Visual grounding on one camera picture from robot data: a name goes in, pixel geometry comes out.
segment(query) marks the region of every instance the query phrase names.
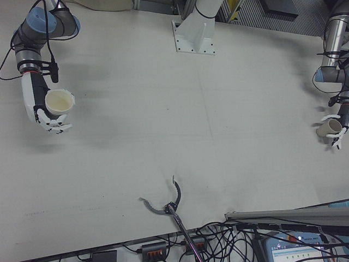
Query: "reacher grabber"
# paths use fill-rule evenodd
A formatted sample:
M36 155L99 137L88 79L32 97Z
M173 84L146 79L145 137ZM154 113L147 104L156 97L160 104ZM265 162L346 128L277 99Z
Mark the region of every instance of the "reacher grabber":
M176 221L178 227L180 228L180 231L182 232L182 234L184 235L185 239L187 240L187 242L188 242L191 250L193 251L194 256L197 259L197 261L198 262L204 262L204 260L202 259L199 251L197 250L193 240L191 239L190 235L188 234L188 231L184 227L181 218L176 213L176 210L177 210L179 202L180 202L181 194L180 194L179 185L175 181L175 177L174 176L172 177L172 183L174 184L174 186L176 187L176 190L177 190L177 199L176 199L175 202L169 202L167 205L165 205L163 210L157 210L157 209L153 208L147 199L140 198L140 200L144 202L146 208L148 208L151 212L153 212L155 214L158 214L158 215L172 216L174 221Z

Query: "white robotic hand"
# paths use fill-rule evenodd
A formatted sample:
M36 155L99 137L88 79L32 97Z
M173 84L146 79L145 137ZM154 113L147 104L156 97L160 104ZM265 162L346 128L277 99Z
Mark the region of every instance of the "white robotic hand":
M339 115L328 115L325 116L321 119L321 121L325 121L329 118L336 118L336 119L340 119L341 117ZM326 135L327 138L332 138L333 142L332 142L332 147L337 147L338 149L342 148L342 139L344 134L347 132L347 128L343 127L342 130L338 133L338 134L328 134Z
M64 123L67 115L53 115L47 110L45 97L49 90L44 77L38 72L23 74L23 99L29 119L52 134L62 134L72 128L72 125Z
M72 124L63 124L67 115L60 115L57 119L50 119L43 109L38 109L37 116L37 122L50 133L62 134L73 127Z

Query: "electrical outlet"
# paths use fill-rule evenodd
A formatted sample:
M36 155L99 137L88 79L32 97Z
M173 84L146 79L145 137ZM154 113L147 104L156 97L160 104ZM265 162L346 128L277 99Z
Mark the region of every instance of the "electrical outlet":
M191 238L192 241L194 242L197 250L202 253L206 250L207 248L207 242L202 236L194 236ZM188 243L185 244L185 255L193 255L193 251L191 250L190 246Z
M142 246L142 262L164 261L166 258L166 242Z

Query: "metal rod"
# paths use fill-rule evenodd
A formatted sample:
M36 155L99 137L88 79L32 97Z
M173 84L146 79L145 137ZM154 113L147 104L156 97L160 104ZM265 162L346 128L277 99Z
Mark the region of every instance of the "metal rod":
M179 217L179 215L175 212L175 210L173 209L172 206L169 205L169 209L170 212L174 218L174 220L176 221L177 225L179 226L181 232L183 233L185 239L187 240L191 250L194 253L195 258L197 259L197 261L199 262L204 262L204 260L201 257L201 254L199 253L199 251L197 250L193 240L191 239L190 235L188 234L186 228L184 227L181 218Z

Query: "paper cup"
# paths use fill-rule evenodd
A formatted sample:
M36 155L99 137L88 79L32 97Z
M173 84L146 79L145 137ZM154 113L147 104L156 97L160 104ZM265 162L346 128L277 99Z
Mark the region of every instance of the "paper cup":
M341 130L342 125L340 122L336 119L329 119L316 130L316 134L321 137L326 137L328 134L336 134Z
M49 90L45 97L45 104L50 113L65 115L75 104L75 98L65 89Z

